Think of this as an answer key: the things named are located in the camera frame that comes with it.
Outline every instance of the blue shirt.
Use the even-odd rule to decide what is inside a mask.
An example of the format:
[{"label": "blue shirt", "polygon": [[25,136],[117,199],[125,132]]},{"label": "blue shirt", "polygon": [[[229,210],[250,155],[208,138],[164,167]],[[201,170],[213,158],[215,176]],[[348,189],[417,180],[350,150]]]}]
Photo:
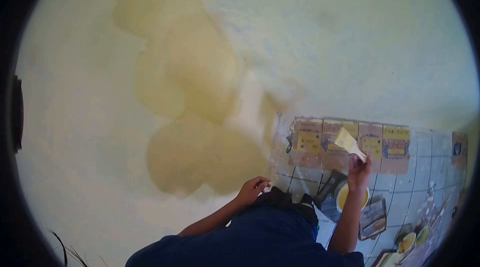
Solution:
[{"label": "blue shirt", "polygon": [[361,252],[341,255],[316,242],[317,229],[300,212],[263,205],[235,216],[228,227],[194,236],[165,236],[129,258],[147,266],[354,266]]}]

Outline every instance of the paint bucket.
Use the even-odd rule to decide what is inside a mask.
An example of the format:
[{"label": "paint bucket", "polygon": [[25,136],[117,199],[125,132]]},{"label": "paint bucket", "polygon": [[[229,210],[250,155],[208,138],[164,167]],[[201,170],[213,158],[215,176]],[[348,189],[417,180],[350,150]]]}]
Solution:
[{"label": "paint bucket", "polygon": [[415,247],[422,245],[423,242],[427,240],[429,233],[430,233],[430,228],[428,226],[422,228],[417,234],[417,239],[415,240]]},{"label": "paint bucket", "polygon": [[[343,211],[343,206],[345,205],[345,200],[347,199],[346,197],[348,193],[349,193],[348,184],[347,184],[347,181],[344,180],[339,183],[339,185],[335,189],[335,193],[333,194],[337,201],[337,210],[340,213]],[[370,191],[367,188],[365,190],[365,199],[363,200],[362,209],[367,205],[369,197],[370,197]]]},{"label": "paint bucket", "polygon": [[398,246],[399,250],[397,252],[399,253],[404,253],[408,251],[413,244],[415,243],[415,240],[417,238],[417,234],[414,232],[411,233],[403,233],[398,236],[398,239],[396,240],[396,245]]}]

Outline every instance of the cardboard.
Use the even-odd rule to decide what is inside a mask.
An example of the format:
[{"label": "cardboard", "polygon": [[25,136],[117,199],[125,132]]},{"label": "cardboard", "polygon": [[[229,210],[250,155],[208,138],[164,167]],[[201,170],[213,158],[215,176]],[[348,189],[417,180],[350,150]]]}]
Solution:
[{"label": "cardboard", "polygon": [[466,159],[468,156],[468,140],[467,135],[463,133],[453,132],[452,134],[452,165],[465,170]]},{"label": "cardboard", "polygon": [[322,135],[322,156],[321,166],[326,170],[348,171],[349,154],[341,147],[334,144],[337,132],[344,127],[352,137],[358,138],[358,121],[325,119]]},{"label": "cardboard", "polygon": [[407,126],[383,125],[380,173],[407,174],[410,158]]},{"label": "cardboard", "polygon": [[293,143],[289,165],[307,168],[321,168],[321,130],[323,120],[317,118],[295,118]]},{"label": "cardboard", "polygon": [[372,159],[372,173],[380,173],[383,125],[359,122],[359,148]]}]

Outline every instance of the wall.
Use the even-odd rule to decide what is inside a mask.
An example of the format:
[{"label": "wall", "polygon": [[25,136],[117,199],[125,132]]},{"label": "wall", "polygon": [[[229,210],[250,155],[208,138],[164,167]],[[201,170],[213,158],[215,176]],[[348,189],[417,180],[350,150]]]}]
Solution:
[{"label": "wall", "polygon": [[22,189],[47,233],[122,265],[268,174],[276,111],[478,141],[451,0],[40,0],[17,74]]}]

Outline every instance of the person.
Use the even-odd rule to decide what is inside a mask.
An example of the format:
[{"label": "person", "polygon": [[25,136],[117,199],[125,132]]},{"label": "person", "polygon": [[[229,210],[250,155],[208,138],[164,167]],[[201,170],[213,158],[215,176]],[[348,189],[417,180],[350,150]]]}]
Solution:
[{"label": "person", "polygon": [[356,155],[349,159],[349,191],[328,250],[316,242],[312,198],[305,194],[292,204],[291,194],[277,187],[262,193],[270,179],[256,177],[212,215],[133,254],[126,267],[364,266],[362,253],[354,250],[370,171],[369,157],[365,164]]}]

